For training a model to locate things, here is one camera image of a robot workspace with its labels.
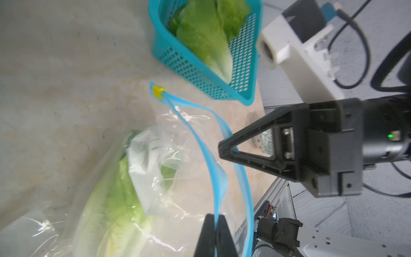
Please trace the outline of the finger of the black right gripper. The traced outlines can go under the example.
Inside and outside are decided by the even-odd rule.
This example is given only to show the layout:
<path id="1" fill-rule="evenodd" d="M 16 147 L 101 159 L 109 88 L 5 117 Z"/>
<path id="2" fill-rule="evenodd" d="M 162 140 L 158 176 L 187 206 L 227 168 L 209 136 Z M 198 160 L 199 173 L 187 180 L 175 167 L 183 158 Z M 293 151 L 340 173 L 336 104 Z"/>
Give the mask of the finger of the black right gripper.
<path id="1" fill-rule="evenodd" d="M 307 158 L 309 106 L 305 103 L 275 109 L 221 141 L 220 158 L 293 182 L 303 179 Z"/>

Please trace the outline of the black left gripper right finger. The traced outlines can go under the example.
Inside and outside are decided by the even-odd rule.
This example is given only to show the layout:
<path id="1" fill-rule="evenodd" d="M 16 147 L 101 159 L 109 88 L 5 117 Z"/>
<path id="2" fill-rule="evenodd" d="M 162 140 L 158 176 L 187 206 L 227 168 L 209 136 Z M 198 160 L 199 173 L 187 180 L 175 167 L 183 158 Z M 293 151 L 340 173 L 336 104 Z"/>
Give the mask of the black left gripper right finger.
<path id="1" fill-rule="evenodd" d="M 224 215 L 219 215 L 216 229 L 216 256 L 238 257 L 231 232 Z"/>

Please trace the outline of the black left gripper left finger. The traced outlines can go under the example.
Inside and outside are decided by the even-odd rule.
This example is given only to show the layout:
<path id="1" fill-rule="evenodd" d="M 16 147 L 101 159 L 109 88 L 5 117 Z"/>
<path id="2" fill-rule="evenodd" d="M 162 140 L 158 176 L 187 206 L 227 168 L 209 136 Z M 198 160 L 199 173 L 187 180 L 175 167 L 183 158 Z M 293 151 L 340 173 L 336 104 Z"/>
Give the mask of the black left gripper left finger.
<path id="1" fill-rule="evenodd" d="M 215 257 L 216 230 L 214 214 L 205 216 L 193 257 Z"/>

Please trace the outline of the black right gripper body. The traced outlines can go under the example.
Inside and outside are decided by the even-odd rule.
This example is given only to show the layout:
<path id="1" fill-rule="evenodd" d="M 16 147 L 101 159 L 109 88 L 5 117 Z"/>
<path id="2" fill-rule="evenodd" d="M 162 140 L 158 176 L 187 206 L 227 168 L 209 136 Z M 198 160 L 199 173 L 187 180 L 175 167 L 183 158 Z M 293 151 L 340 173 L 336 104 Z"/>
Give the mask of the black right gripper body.
<path id="1" fill-rule="evenodd" d="M 317 198 L 360 195 L 364 170 L 411 159 L 411 97 L 311 104 L 306 136 L 307 190 Z"/>

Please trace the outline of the clear zipper bag blue seal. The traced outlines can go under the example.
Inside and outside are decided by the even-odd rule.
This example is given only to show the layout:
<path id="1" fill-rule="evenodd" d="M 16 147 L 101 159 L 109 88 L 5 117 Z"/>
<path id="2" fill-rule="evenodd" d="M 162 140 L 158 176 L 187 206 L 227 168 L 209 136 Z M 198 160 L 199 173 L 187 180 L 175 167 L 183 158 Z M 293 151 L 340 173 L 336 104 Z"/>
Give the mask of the clear zipper bag blue seal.
<path id="1" fill-rule="evenodd" d="M 43 195 L 1 230 L 3 257 L 249 257 L 253 201 L 208 144 L 232 136 L 209 108 L 150 85 L 158 125 L 121 137 L 72 206 Z"/>

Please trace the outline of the chinese cabbage dark green leafy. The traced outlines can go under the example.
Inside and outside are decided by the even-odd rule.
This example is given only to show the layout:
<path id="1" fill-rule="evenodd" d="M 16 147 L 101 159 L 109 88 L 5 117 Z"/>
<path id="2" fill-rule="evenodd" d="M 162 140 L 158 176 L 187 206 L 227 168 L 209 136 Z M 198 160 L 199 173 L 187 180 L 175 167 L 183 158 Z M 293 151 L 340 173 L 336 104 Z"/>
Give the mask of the chinese cabbage dark green leafy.
<path id="1" fill-rule="evenodd" d="M 155 128 L 132 131 L 105 167 L 73 237 L 75 257 L 137 257 L 179 168 Z"/>

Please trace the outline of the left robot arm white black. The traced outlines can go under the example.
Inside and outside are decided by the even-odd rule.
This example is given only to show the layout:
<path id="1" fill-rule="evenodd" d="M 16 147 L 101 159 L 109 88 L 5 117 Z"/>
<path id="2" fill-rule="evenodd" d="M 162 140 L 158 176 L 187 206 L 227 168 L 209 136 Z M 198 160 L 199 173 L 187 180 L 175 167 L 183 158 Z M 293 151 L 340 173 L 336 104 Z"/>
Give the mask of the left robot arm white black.
<path id="1" fill-rule="evenodd" d="M 214 223 L 212 214 L 205 217 L 194 251 L 196 257 L 237 257 L 235 243 L 225 216 Z M 273 221 L 258 217 L 248 224 L 250 239 L 243 253 L 250 257 L 255 250 L 268 247 L 282 257 L 408 257 L 410 245 L 393 245 L 366 241 L 306 226 L 298 220 Z"/>

